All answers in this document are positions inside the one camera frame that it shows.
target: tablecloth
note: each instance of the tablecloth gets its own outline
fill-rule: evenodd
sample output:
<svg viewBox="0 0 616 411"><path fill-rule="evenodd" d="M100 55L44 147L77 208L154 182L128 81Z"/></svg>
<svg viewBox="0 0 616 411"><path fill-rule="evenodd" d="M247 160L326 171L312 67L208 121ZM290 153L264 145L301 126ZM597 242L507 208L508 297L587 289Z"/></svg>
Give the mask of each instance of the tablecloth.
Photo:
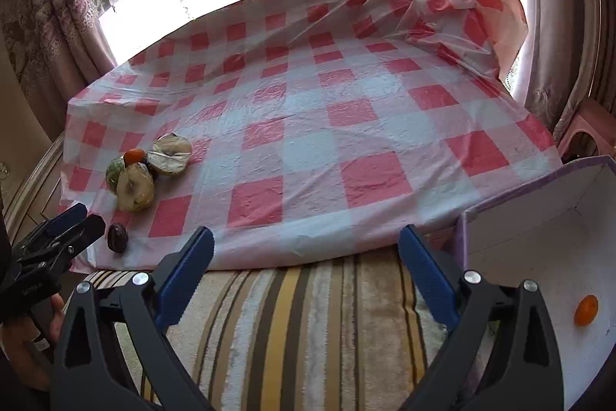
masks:
<svg viewBox="0 0 616 411"><path fill-rule="evenodd" d="M550 134L497 85L526 31L519 0L244 0L189 22L69 103L61 205L130 235L74 269L153 268L198 225L211 268L330 259L552 171ZM186 172L118 211L107 164L167 132L193 144Z"/></svg>

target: halved pear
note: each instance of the halved pear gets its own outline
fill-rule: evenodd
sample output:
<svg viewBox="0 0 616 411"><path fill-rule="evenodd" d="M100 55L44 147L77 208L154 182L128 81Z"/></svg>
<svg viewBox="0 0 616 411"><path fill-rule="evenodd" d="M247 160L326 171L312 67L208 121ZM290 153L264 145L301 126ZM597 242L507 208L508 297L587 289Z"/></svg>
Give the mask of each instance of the halved pear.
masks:
<svg viewBox="0 0 616 411"><path fill-rule="evenodd" d="M187 138L169 133L154 142L147 161L161 175L179 175L188 166L191 154L192 145Z"/></svg>
<svg viewBox="0 0 616 411"><path fill-rule="evenodd" d="M120 211L137 212L149 208L154 200L154 180L143 163L127 166L116 187Z"/></svg>

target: orange fruit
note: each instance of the orange fruit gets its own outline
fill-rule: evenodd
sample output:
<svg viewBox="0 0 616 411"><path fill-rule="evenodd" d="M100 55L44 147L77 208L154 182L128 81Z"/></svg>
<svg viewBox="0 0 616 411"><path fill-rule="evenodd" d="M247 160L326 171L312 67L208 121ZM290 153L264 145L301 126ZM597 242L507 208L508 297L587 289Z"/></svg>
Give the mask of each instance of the orange fruit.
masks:
<svg viewBox="0 0 616 411"><path fill-rule="evenodd" d="M130 166L131 164L140 163L141 159L146 156L146 153L140 148L131 148L124 153L124 165Z"/></svg>
<svg viewBox="0 0 616 411"><path fill-rule="evenodd" d="M575 309L574 322L578 326L587 326L597 316L599 300L593 294L585 296Z"/></svg>

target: white box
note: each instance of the white box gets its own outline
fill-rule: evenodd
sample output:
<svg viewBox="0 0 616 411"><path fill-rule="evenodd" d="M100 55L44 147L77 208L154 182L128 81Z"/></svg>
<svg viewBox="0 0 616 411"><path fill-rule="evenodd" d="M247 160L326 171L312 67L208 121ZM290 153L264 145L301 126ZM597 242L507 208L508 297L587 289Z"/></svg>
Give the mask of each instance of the white box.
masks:
<svg viewBox="0 0 616 411"><path fill-rule="evenodd" d="M556 333L569 409L616 342L616 163L580 159L464 211L453 241L459 264L492 284L538 282ZM582 298L599 312L574 325Z"/></svg>

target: metal screw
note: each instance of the metal screw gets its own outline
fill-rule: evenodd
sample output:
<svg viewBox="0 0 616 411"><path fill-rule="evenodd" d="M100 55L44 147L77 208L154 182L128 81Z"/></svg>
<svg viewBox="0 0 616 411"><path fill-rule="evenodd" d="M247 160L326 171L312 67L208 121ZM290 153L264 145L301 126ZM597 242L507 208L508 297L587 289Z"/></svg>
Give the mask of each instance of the metal screw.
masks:
<svg viewBox="0 0 616 411"><path fill-rule="evenodd" d="M479 284L481 282L481 274L474 270L464 272L464 280L470 284Z"/></svg>
<svg viewBox="0 0 616 411"><path fill-rule="evenodd" d="M531 293L535 293L535 291L539 289L539 285L531 279L526 279L526 281L524 281L524 289Z"/></svg>
<svg viewBox="0 0 616 411"><path fill-rule="evenodd" d="M87 293L89 290L90 290L90 283L87 281L80 282L75 288L75 291L77 291L80 294Z"/></svg>
<svg viewBox="0 0 616 411"><path fill-rule="evenodd" d="M132 276L132 283L136 286L140 286L141 284L145 284L150 280L150 276L145 272L139 272Z"/></svg>

